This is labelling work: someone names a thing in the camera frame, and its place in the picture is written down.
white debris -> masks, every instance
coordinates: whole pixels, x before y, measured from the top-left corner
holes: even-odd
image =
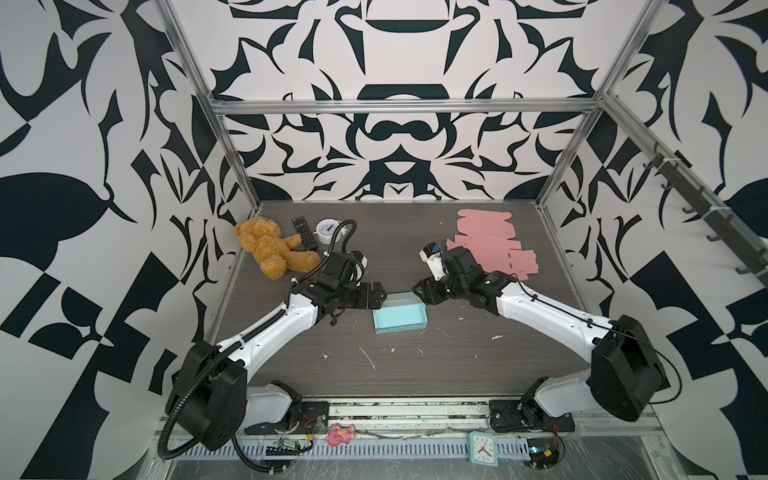
[[[369,362],[371,362],[371,357],[369,357],[369,356],[368,356],[368,354],[366,353],[366,351],[365,351],[365,350],[363,350],[363,349],[362,349],[362,347],[361,347],[360,345],[358,345],[358,346],[357,346],[357,348],[359,348],[359,349],[360,349],[360,351],[362,352],[362,354],[366,356],[366,358],[368,359],[368,361],[369,361]],[[373,362],[371,362],[371,366],[373,367],[373,370],[374,370],[374,371],[376,371],[376,366],[375,366],[375,365],[373,365]]]

blue foam box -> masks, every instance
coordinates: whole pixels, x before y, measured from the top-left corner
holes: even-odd
[[[381,309],[373,310],[376,333],[402,332],[427,327],[427,306],[413,292],[390,293]]]

black cable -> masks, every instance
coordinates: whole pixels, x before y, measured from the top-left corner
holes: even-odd
[[[560,453],[560,458],[558,458],[558,463],[561,463],[563,461],[563,458],[565,458],[565,442],[563,442],[563,439],[560,437],[560,435],[557,432],[554,433],[554,436],[558,439],[558,445],[562,448],[562,452]]]
[[[200,373],[197,374],[197,376],[194,378],[194,381],[190,384],[184,394],[179,397],[176,405],[174,405],[170,411],[170,414],[168,415],[168,420],[166,420],[165,425],[163,425],[163,429],[160,432],[160,438],[157,440],[157,455],[160,458],[163,460],[176,458],[179,455],[183,455],[187,450],[197,445],[199,440],[191,439],[189,442],[184,443],[178,448],[168,450],[168,440],[170,439],[170,433],[173,431],[174,426],[176,425],[176,421],[181,414],[181,410],[184,409],[185,405],[189,402],[190,398],[192,398],[192,395],[195,393],[198,387],[200,387],[200,385],[202,385],[203,382],[208,379],[208,376],[219,365],[219,363],[223,362],[223,360],[226,359],[232,352],[239,349],[240,346],[240,342],[235,342],[226,350],[216,355],[216,357],[207,365],[205,365]]]
[[[352,238],[353,233],[355,233],[355,230],[357,230],[357,222],[354,220],[344,220],[342,223],[339,223],[339,226],[337,227],[337,230],[340,230],[341,227],[345,224],[349,224],[352,226],[352,228],[349,229],[349,233],[344,237],[344,241],[341,243],[341,252],[346,252],[346,243],[349,242],[349,239]]]
[[[328,245],[328,250],[327,250],[328,254],[324,255],[325,258],[323,258],[323,261],[320,262],[320,265],[313,268],[312,271],[309,272],[307,275],[304,275],[300,279],[298,279],[297,283],[303,282],[304,280],[308,279],[310,276],[320,271],[320,269],[322,269],[323,266],[328,262],[328,259],[330,258],[330,254],[331,252],[333,252],[333,247],[336,245],[336,238],[338,238],[339,233],[341,232],[342,228],[344,228],[345,225],[352,225],[352,229],[349,231],[349,234],[344,238],[344,241],[341,244],[342,251],[346,253],[346,243],[349,241],[350,238],[352,238],[352,234],[355,233],[355,230],[357,230],[357,222],[355,222],[354,220],[344,220],[342,223],[339,223],[339,226],[336,227],[336,229],[333,231],[333,235],[331,236],[331,243]]]
[[[263,465],[259,465],[258,463],[255,463],[250,458],[246,457],[245,452],[243,452],[243,449],[240,447],[240,443],[237,441],[237,435],[232,435],[232,446],[235,448],[235,453],[237,453],[237,456],[240,457],[240,460],[251,470],[256,470],[257,472],[261,473],[283,473],[284,470],[277,469],[274,467],[265,467]],[[289,463],[286,463],[283,467],[287,468],[287,466],[290,465]]]
[[[302,447],[301,449],[288,451],[288,452],[286,452],[286,455],[299,455],[299,454],[308,452],[309,450],[312,450],[312,448],[315,445],[315,441],[313,440],[311,433],[307,437],[310,439],[310,444],[308,446]],[[290,466],[291,462],[293,461],[293,460],[289,460],[286,464],[284,464],[283,468],[281,468],[281,469],[277,469],[277,468],[274,468],[274,467],[266,467],[264,465],[259,465],[258,463],[255,463],[251,458],[248,458],[245,455],[245,452],[243,452],[242,447],[240,447],[240,443],[237,441],[237,435],[232,435],[232,446],[235,448],[235,453],[237,453],[237,456],[240,458],[240,460],[243,461],[243,463],[248,468],[251,468],[252,470],[256,470],[257,472],[261,472],[261,473],[270,473],[270,472],[282,473],[282,472],[285,472],[285,469],[287,469]]]
[[[658,351],[658,350],[656,350],[656,349],[655,349],[653,346],[651,346],[651,345],[648,345],[647,343],[645,343],[645,342],[642,342],[642,341],[640,341],[640,340],[636,339],[636,338],[635,338],[635,337],[633,337],[632,335],[627,335],[626,333],[623,333],[623,332],[619,332],[619,331],[617,331],[617,330],[614,330],[614,329],[610,329],[610,328],[608,328],[608,327],[606,327],[606,326],[598,325],[598,324],[596,324],[596,323],[594,323],[594,322],[588,321],[588,320],[586,320],[586,319],[584,319],[584,318],[580,317],[579,315],[576,315],[576,314],[574,314],[574,313],[568,312],[567,310],[563,310],[562,308],[560,308],[560,307],[558,307],[558,306],[555,306],[555,305],[552,305],[551,303],[547,303],[547,302],[545,302],[544,300],[541,300],[541,299],[539,299],[539,298],[538,298],[538,295],[531,295],[531,294],[530,294],[530,293],[529,293],[529,292],[528,292],[528,291],[525,289],[525,286],[523,285],[523,282],[521,282],[521,281],[520,281],[520,279],[518,279],[518,276],[517,276],[516,274],[514,274],[514,273],[513,273],[513,275],[515,275],[515,280],[517,280],[517,281],[518,281],[518,283],[520,284],[520,288],[522,288],[522,290],[523,290],[523,293],[525,293],[526,295],[530,296],[530,297],[531,297],[531,301],[532,301],[532,302],[537,300],[537,301],[539,301],[539,302],[543,303],[543,304],[544,304],[544,305],[546,305],[546,306],[550,306],[551,308],[554,308],[555,310],[560,310],[560,311],[561,311],[561,312],[563,312],[563,313],[567,313],[568,315],[570,315],[570,316],[572,316],[572,317],[574,317],[574,318],[576,318],[576,319],[579,319],[580,321],[582,321],[582,322],[584,322],[584,323],[587,323],[587,324],[589,324],[589,325],[592,325],[592,326],[596,326],[596,327],[598,327],[598,328],[602,328],[602,329],[604,329],[604,330],[608,330],[609,332],[613,332],[613,333],[617,333],[617,334],[619,334],[619,335],[622,335],[622,336],[626,336],[628,339],[632,339],[632,340],[634,340],[635,342],[637,342],[637,343],[640,343],[641,345],[645,345],[645,346],[646,346],[646,347],[648,347],[649,349],[651,349],[651,350],[653,350],[654,352],[656,352],[656,354],[657,354],[658,356],[660,356],[661,358],[663,358],[663,359],[667,360],[667,363],[669,363],[669,364],[670,364],[670,366],[672,367],[672,370],[674,370],[674,373],[675,373],[675,375],[677,376],[677,393],[675,393],[674,397],[672,397],[671,399],[668,399],[668,400],[662,400],[662,401],[660,401],[660,402],[649,402],[649,403],[648,403],[648,405],[661,405],[661,404],[664,404],[664,403],[673,402],[674,400],[677,400],[677,398],[678,398],[678,397],[680,397],[680,394],[683,392],[683,377],[682,377],[682,376],[680,376],[680,372],[677,370],[677,367],[674,365],[674,363],[672,363],[672,362],[671,362],[671,360],[669,360],[669,359],[667,358],[667,356],[666,356],[666,355],[664,355],[662,352],[659,352],[659,351]]]
[[[247,343],[248,340],[252,339],[253,337],[258,335],[259,333],[262,333],[264,330],[270,328],[272,325],[274,325],[274,323],[277,320],[283,318],[283,316],[285,316],[285,314],[286,314],[286,310],[282,309],[279,312],[277,312],[274,315],[272,315],[269,319],[267,319],[266,322],[262,323],[261,325],[259,325],[255,329],[253,329],[250,332],[248,332],[245,335],[243,335],[243,344]]]

gray tabletop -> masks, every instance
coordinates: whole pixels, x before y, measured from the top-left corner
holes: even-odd
[[[531,275],[526,285],[576,305],[532,204],[267,203],[261,214],[275,220],[284,236],[295,233],[291,219],[299,216],[311,227],[325,218],[356,220],[358,228],[348,248],[368,257],[364,280],[382,282],[395,293],[410,291],[429,275],[418,252],[431,242],[445,246],[445,239],[458,233],[457,212],[462,208],[511,212],[515,239],[524,250],[536,252],[539,265],[539,273]],[[271,311],[282,301],[291,276],[297,275],[268,280],[247,255],[219,339]],[[587,365],[532,328],[473,308],[464,300],[429,306],[427,317],[424,330],[379,335],[369,310],[347,310],[335,326],[326,318],[275,354],[251,385],[277,379],[304,396],[509,395],[524,392],[541,376],[561,376]]]

alarm clock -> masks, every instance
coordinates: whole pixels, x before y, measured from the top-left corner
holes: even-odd
[[[498,466],[496,437],[483,432],[472,432],[468,437],[469,461],[478,465]]]

